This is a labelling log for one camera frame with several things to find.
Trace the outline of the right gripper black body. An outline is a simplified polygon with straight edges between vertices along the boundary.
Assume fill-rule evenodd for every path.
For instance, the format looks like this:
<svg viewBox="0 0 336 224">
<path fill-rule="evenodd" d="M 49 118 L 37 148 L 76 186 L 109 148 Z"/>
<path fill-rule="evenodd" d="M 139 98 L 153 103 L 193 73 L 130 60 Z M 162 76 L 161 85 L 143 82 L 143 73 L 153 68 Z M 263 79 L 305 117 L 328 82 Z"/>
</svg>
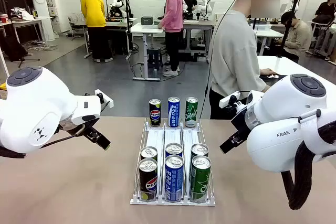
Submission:
<svg viewBox="0 0 336 224">
<path fill-rule="evenodd" d="M 245 114 L 247 109 L 241 110 L 232 120 L 232 125 L 237 132 L 233 135 L 235 140 L 246 140 L 249 135 L 249 127 L 245 121 Z"/>
</svg>

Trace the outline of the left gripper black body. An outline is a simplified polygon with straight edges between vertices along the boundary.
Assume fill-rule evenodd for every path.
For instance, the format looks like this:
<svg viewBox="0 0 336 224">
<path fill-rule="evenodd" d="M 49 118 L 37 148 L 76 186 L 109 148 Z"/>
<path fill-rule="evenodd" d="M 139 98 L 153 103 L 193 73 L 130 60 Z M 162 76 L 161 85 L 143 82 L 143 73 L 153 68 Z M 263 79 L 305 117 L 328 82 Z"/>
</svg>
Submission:
<svg viewBox="0 0 336 224">
<path fill-rule="evenodd" d="M 99 121 L 99 118 L 88 121 L 83 124 L 83 129 L 80 131 L 80 136 L 86 138 L 99 138 L 101 133 L 94 128 L 94 125 Z"/>
</svg>

